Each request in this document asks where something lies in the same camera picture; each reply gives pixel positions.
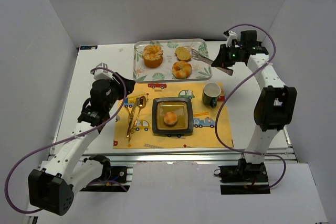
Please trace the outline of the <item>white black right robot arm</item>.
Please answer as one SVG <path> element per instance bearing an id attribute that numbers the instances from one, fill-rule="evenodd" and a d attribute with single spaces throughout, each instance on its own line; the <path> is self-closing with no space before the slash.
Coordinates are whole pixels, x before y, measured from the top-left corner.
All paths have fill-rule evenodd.
<path id="1" fill-rule="evenodd" d="M 287 86 L 271 65 L 272 57 L 257 40 L 255 30 L 242 31 L 238 36 L 226 31 L 226 43 L 220 46 L 213 67 L 222 68 L 231 75 L 231 67 L 243 62 L 252 72 L 259 87 L 260 96 L 254 108 L 255 130 L 249 145 L 241 151 L 241 158 L 235 166 L 222 166 L 219 176 L 222 183 L 265 183 L 264 160 L 274 137 L 293 116 L 297 90 Z"/>

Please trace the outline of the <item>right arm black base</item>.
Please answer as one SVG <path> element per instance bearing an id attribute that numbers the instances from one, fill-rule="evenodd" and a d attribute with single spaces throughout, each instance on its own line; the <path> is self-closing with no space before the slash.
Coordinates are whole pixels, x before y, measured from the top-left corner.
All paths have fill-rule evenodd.
<path id="1" fill-rule="evenodd" d="M 219 166 L 213 174 L 219 178 L 222 195 L 270 194 L 264 164 L 256 169 L 239 168 L 238 165 Z"/>

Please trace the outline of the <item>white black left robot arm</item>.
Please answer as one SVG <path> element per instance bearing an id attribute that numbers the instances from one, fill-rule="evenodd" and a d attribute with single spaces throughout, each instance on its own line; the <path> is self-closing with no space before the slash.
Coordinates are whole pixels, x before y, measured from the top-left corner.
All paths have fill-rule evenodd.
<path id="1" fill-rule="evenodd" d="M 64 143 L 46 165 L 30 172 L 28 190 L 31 205 L 63 216 L 77 192 L 94 180 L 110 178 L 110 160 L 102 155 L 90 156 L 81 168 L 75 167 L 87 147 L 102 131 L 115 102 L 131 94 L 134 86 L 135 81 L 117 73 L 93 82 L 90 98 L 83 104 L 77 119 L 74 139 Z"/>

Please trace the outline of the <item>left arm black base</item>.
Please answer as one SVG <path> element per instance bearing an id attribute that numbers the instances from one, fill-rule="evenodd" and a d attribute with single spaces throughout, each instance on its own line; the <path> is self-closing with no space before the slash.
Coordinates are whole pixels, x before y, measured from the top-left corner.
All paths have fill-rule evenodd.
<path id="1" fill-rule="evenodd" d="M 89 162 L 99 163 L 99 167 L 102 167 L 101 176 L 90 181 L 80 191 L 126 193 L 129 190 L 133 174 L 132 167 L 114 166 L 107 157 L 102 155 L 84 158 L 81 167 Z"/>

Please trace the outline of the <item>small round bun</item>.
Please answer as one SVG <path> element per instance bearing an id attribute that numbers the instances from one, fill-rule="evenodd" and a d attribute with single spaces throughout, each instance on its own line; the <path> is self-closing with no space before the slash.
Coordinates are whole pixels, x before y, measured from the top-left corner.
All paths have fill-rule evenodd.
<path id="1" fill-rule="evenodd" d="M 164 115 L 164 124 L 167 126 L 174 126 L 178 121 L 178 116 L 175 112 L 167 112 Z"/>

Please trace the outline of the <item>silver metal tongs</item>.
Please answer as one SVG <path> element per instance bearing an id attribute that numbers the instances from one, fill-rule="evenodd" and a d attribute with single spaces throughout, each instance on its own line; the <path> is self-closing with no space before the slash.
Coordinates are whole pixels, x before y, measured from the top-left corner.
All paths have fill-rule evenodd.
<path id="1" fill-rule="evenodd" d="M 201 62 L 204 62 L 206 64 L 208 64 L 209 66 L 213 67 L 212 66 L 212 63 L 214 62 L 213 60 L 203 56 L 202 54 L 200 54 L 197 50 L 195 49 L 191 49 L 191 55 L 192 55 L 192 58 L 194 60 L 197 60 L 197 61 L 201 61 Z M 233 75 L 233 70 L 232 69 L 228 69 L 228 68 L 223 68 L 223 67 L 215 67 L 216 69 L 228 74 L 229 76 L 232 76 Z"/>

